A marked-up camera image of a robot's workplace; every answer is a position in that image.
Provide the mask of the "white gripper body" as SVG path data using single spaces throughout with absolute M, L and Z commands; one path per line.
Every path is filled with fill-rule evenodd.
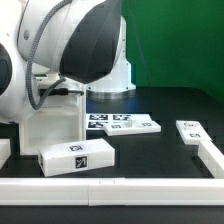
M 85 86 L 60 74 L 37 77 L 38 97 L 33 108 L 75 107 L 85 97 Z

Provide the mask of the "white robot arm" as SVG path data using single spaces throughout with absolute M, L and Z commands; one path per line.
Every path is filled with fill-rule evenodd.
M 35 113 L 70 80 L 132 90 L 122 0 L 0 0 L 0 122 Z

